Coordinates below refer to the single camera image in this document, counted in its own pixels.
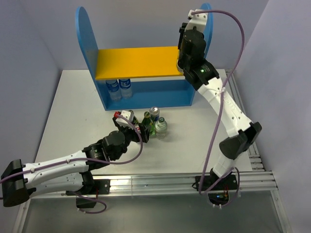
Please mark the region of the clear Chang bottle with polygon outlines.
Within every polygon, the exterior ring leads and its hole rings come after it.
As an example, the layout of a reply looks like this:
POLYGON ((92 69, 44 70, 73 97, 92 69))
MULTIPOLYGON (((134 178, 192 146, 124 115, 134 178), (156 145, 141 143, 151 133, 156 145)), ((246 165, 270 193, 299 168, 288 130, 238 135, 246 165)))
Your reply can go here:
POLYGON ((178 59, 177 59, 177 69, 178 69, 178 71, 180 72, 180 73, 183 73, 183 69, 184 69, 184 58, 183 57, 179 57, 178 59))
POLYGON ((164 117, 160 117, 155 123, 155 134, 158 138, 164 138, 167 134, 167 122, 164 117))

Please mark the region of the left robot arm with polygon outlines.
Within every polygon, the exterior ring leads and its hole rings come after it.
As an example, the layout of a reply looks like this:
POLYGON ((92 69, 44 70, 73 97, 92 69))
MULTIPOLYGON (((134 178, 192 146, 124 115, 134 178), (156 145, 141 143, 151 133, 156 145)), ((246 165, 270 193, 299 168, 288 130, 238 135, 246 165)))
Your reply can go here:
POLYGON ((113 118, 118 128, 109 135, 68 156, 40 163, 9 163, 0 177, 4 207, 20 205, 30 198, 58 191, 79 195, 94 190, 91 171, 108 165, 118 165, 131 142, 147 143, 151 126, 113 118))

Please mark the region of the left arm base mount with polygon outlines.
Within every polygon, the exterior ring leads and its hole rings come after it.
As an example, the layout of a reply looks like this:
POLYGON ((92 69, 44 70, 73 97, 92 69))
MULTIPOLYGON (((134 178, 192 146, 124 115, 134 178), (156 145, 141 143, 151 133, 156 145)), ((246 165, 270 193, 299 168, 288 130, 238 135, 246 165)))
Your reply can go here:
POLYGON ((94 185, 83 194, 82 192, 75 191, 78 195, 75 195, 73 191, 66 191, 66 196, 75 196, 76 197, 76 207, 78 211, 86 214, 98 214, 102 213, 107 209, 107 205, 99 200, 99 195, 107 195, 110 191, 110 180, 109 179, 100 179, 95 180, 94 185), (103 205, 103 209, 100 211, 91 211, 97 203, 103 205))

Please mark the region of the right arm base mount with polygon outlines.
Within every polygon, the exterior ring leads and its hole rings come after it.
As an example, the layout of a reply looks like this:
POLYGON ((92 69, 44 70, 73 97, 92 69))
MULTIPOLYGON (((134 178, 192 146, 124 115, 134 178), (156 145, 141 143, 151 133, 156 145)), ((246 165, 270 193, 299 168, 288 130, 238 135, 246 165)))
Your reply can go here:
POLYGON ((212 206, 223 207, 230 202, 230 198, 237 197, 240 187, 240 177, 236 177, 231 172, 224 178, 217 181, 217 176, 214 174, 206 175, 203 179, 203 184, 200 187, 201 176, 195 176, 195 182, 192 188, 201 194, 208 190, 207 197, 212 206))

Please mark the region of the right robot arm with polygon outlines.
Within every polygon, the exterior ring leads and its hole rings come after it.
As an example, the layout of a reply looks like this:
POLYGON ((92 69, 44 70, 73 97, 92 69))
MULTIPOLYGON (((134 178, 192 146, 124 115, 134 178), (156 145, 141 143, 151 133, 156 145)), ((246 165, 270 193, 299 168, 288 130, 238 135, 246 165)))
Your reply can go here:
POLYGON ((240 154, 254 143, 262 126, 252 122, 238 107, 214 66, 205 58, 206 42, 199 27, 183 23, 179 29, 179 56, 177 67, 185 79, 204 97, 217 113, 228 137, 219 143, 221 155, 210 171, 210 183, 221 189, 227 183, 225 174, 231 169, 240 154))

